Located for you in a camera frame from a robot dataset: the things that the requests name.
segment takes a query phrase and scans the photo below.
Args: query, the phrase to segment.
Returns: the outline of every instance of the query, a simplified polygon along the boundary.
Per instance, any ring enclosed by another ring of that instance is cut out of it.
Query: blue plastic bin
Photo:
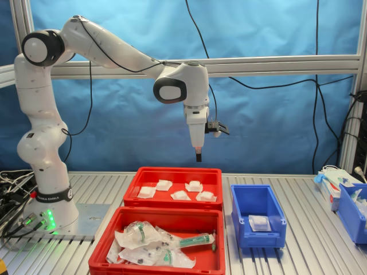
[[[367,199],[367,184],[355,183],[354,187],[345,187],[341,184],[340,189],[338,215],[354,243],[367,243],[366,218],[361,214],[350,197],[352,193],[362,189],[359,197]]]
[[[287,222],[270,185],[231,185],[232,219],[241,248],[283,248]],[[249,215],[267,216],[271,232],[252,231]]]

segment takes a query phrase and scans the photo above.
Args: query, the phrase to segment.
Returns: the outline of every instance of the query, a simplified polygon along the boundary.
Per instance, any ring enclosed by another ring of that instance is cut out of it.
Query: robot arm
[[[148,68],[144,69],[144,73],[156,79],[153,91],[160,102],[170,104],[183,101],[192,146],[197,154],[201,154],[209,115],[209,80],[206,67],[198,62],[184,62],[177,68],[167,66],[163,64],[166,62],[143,54],[79,15],[69,19],[60,32],[53,32],[50,37],[43,36],[42,32],[28,35],[23,42],[23,50],[25,58],[35,66],[52,66],[60,63],[59,59],[64,62],[63,56],[78,53],[105,68],[121,67],[130,72]]]
[[[225,129],[208,123],[208,72],[197,61],[178,67],[159,62],[101,26],[81,16],[69,19],[61,31],[43,30],[28,34],[22,43],[23,54],[14,62],[15,85],[19,103],[32,125],[18,143],[18,154],[34,171],[37,181],[36,200],[24,210],[24,217],[34,214],[36,222],[45,219],[38,231],[62,228],[78,217],[69,185],[67,167],[58,155],[65,142],[67,129],[53,95],[50,71],[52,66],[70,60],[78,53],[105,68],[124,68],[130,72],[144,71],[156,79],[154,96],[162,103],[183,101],[192,146],[201,161],[204,134]]]

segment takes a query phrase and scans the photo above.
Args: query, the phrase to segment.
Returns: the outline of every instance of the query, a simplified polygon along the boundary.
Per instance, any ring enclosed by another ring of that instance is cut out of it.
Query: sterile pouch
[[[171,188],[172,185],[173,185],[173,183],[170,182],[169,180],[160,179],[158,181],[157,186],[155,187],[155,189],[157,191],[168,191],[169,188]]]
[[[204,191],[197,194],[196,200],[203,202],[215,202],[217,197],[215,197],[212,192]]]
[[[349,175],[343,169],[328,167],[328,169],[325,169],[323,173],[327,177],[327,179],[330,182],[334,183],[336,186],[339,186],[339,184],[341,183],[345,187],[353,187],[354,183],[362,183],[358,179]]]
[[[185,183],[185,187],[188,192],[201,192],[203,189],[202,184],[197,180],[192,180],[189,184]]]
[[[353,202],[356,202],[358,199],[358,196],[360,194],[360,192],[362,191],[362,189],[358,189],[356,192],[354,192],[352,195],[350,195],[351,199],[353,200]]]
[[[182,201],[190,201],[191,199],[189,198],[189,196],[187,195],[186,192],[182,191],[177,191],[173,194],[171,194],[171,197],[173,199],[177,199],[177,200],[182,200]]]
[[[367,219],[367,206],[363,205],[360,202],[356,202],[356,206],[358,207],[358,210],[361,212],[361,214]]]
[[[138,198],[140,198],[140,199],[150,199],[154,196],[154,194],[155,194],[155,187],[143,186],[140,189]]]
[[[213,235],[208,233],[200,234],[191,238],[183,238],[179,241],[180,248],[188,248],[195,245],[208,245],[214,242]]]
[[[161,235],[161,241],[164,243],[169,243],[171,247],[173,248],[178,248],[179,247],[179,242],[182,238],[177,237],[175,235],[172,235],[170,233],[168,233],[166,230],[163,230],[161,228],[159,228],[158,226],[155,227],[156,231],[159,233],[159,235]]]
[[[159,233],[148,222],[133,222],[127,226],[124,233],[115,231],[115,238],[122,248],[129,249],[161,240]]]
[[[271,231],[269,218],[266,216],[248,216],[252,231]]]
[[[193,268],[196,264],[180,249],[165,249],[158,257],[156,266],[173,266],[174,268]]]
[[[125,248],[119,253],[121,259],[133,262],[137,265],[154,265],[162,253],[161,246],[156,242],[135,249]]]
[[[110,250],[107,253],[106,261],[110,264],[119,264],[123,262],[123,259],[119,259],[119,253],[121,251],[121,247],[119,246],[116,239],[112,242],[112,245],[110,247]]]

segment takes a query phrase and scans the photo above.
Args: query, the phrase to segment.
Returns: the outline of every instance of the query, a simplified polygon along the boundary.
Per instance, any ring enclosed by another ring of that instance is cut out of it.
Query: blue backdrop
[[[185,1],[31,1],[36,29],[61,29],[82,14],[139,50],[160,59],[205,58]],[[316,1],[193,1],[190,9],[210,57],[314,54]],[[362,0],[320,4],[319,54],[355,54]],[[12,24],[0,16],[1,25]],[[239,77],[251,86],[280,85],[314,76]],[[321,75],[320,83],[346,76]],[[218,118],[231,135],[207,135],[203,162],[195,162],[182,103],[156,101],[147,80],[93,80],[87,129],[73,138],[69,170],[137,170],[140,166],[217,167],[224,172],[311,173],[315,85],[254,91],[228,78],[211,78]],[[56,103],[70,132],[80,131],[89,109],[89,80],[53,80]],[[325,85],[329,124],[340,132],[352,80]],[[15,87],[0,90],[0,168],[27,167],[16,153],[30,128]],[[336,148],[318,98],[319,169]],[[214,104],[210,105],[211,115]],[[63,159],[69,141],[60,148]]]

